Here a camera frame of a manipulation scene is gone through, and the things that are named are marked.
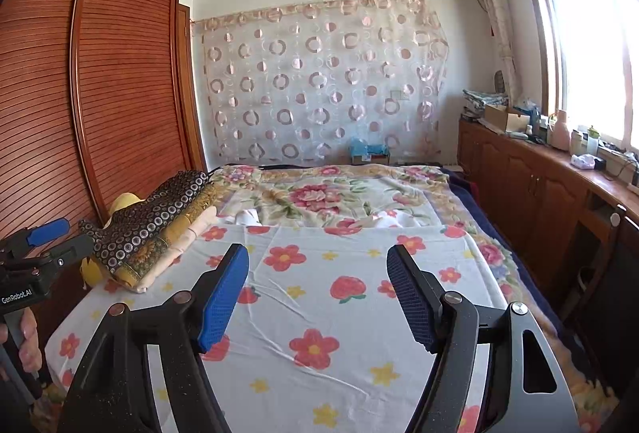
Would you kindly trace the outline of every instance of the navy blue blanket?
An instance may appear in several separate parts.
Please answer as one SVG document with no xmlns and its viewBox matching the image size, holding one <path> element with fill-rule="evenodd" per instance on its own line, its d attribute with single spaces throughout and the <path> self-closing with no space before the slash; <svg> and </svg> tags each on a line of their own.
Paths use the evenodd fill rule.
<svg viewBox="0 0 639 433">
<path fill-rule="evenodd" d="M 450 179 L 448 184 L 450 185 L 450 190 L 453 194 L 457 195 L 461 203 L 466 207 L 468 212 L 472 215 L 472 218 L 477 222 L 479 227 L 482 229 L 484 233 L 488 236 L 492 237 L 499 241 L 499 243 L 504 246 L 507 250 L 512 252 L 512 259 L 515 264 L 517 264 L 517 269 L 519 270 L 520 279 L 522 279 L 523 284 L 528 288 L 532 298 L 537 303 L 537 306 L 543 312 L 546 317 L 552 322 L 557 329 L 557 335 L 561 342 L 571 351 L 573 355 L 573 363 L 575 368 L 577 368 L 581 373 L 583 373 L 586 378 L 592 379 L 594 377 L 594 371 L 592 366 L 590 366 L 590 362 L 586 356 L 584 350 L 577 344 L 574 339 L 574 335 L 566 330 L 564 324 L 561 322 L 555 311 L 553 311 L 552 307 L 541 294 L 541 291 L 537 288 L 537 285 L 532 281 L 532 277 L 526 269 L 526 266 L 522 263 L 519 257 L 510 249 L 510 246 L 506 243 L 506 241 L 500 236 L 497 230 L 490 224 L 490 220 L 486 214 L 481 210 L 481 208 L 475 202 L 472 195 L 470 194 L 470 183 L 461 179 L 454 172 L 442 168 L 442 172 L 448 174 Z"/>
</svg>

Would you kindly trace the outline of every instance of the curtain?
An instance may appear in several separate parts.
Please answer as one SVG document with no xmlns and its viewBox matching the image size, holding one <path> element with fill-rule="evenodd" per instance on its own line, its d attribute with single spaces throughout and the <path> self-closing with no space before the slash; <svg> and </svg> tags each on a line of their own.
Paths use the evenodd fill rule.
<svg viewBox="0 0 639 433">
<path fill-rule="evenodd" d="M 448 43 L 427 0 L 327 0 L 196 24 L 207 157 L 323 165 L 351 138 L 436 158 Z"/>
<path fill-rule="evenodd" d="M 522 97 L 522 88 L 517 79 L 512 48 L 510 47 L 512 19 L 508 8 L 508 0 L 484 0 L 484 4 L 488 10 L 494 36 L 497 38 L 499 57 L 503 62 L 502 72 L 504 74 L 506 94 L 510 99 L 510 105 L 515 105 Z"/>
</svg>

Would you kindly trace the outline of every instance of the bed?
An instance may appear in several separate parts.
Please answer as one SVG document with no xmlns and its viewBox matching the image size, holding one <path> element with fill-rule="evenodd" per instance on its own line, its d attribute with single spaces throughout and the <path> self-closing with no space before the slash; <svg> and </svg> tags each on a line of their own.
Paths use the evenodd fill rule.
<svg viewBox="0 0 639 433">
<path fill-rule="evenodd" d="M 69 387 L 102 315 L 117 301 L 143 308 L 189 289 L 233 242 L 250 272 L 224 339 L 203 356 L 234 431 L 403 431 L 432 356 L 415 343 L 385 270 L 401 243 L 421 269 L 476 304 L 524 301 L 554 350 L 585 431 L 617 401 L 587 376 L 556 316 L 472 200 L 468 186 L 431 166 L 324 166 L 212 173 L 219 221 L 143 295 L 96 286 L 46 347 Z M 473 432 L 486 376 L 480 347 L 460 432 Z M 149 353 L 163 431 L 175 423 L 159 353 Z M 247 407 L 252 410 L 246 413 Z"/>
</svg>

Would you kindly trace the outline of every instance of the wooden wall cabinet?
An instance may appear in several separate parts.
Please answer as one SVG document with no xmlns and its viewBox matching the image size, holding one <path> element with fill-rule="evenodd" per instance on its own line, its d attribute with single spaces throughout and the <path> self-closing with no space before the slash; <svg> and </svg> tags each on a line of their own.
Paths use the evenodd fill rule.
<svg viewBox="0 0 639 433">
<path fill-rule="evenodd" d="M 104 224 L 119 194 L 204 168 L 188 27 L 178 0 L 0 4 L 0 237 L 59 217 L 72 233 Z M 52 293 L 34 309 L 43 346 L 84 294 L 77 266 Z"/>
<path fill-rule="evenodd" d="M 553 301 L 586 183 L 539 149 L 481 125 L 460 121 L 459 136 L 459 165 L 477 183 L 480 206 Z"/>
</svg>

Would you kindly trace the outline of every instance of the screw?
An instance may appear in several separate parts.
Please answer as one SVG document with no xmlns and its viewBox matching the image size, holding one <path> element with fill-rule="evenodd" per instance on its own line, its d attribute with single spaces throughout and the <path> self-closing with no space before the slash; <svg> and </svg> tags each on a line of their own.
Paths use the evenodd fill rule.
<svg viewBox="0 0 639 433">
<path fill-rule="evenodd" d="M 526 306 L 525 303 L 522 303 L 521 301 L 515 301 L 512 303 L 512 311 L 515 314 L 519 314 L 520 316 L 523 316 L 524 314 L 526 314 L 526 312 L 528 312 L 528 307 Z"/>
<path fill-rule="evenodd" d="M 444 293 L 443 299 L 445 299 L 449 304 L 455 305 L 457 303 L 461 303 L 461 294 L 456 293 L 455 291 L 448 291 Z"/>
<path fill-rule="evenodd" d="M 124 309 L 124 303 L 114 303 L 109 307 L 109 314 L 111 314 L 112 316 L 119 316 L 124 312 Z"/>
<path fill-rule="evenodd" d="M 186 303 L 191 300 L 191 292 L 190 291 L 180 291 L 173 295 L 173 301 L 175 303 Z"/>
</svg>

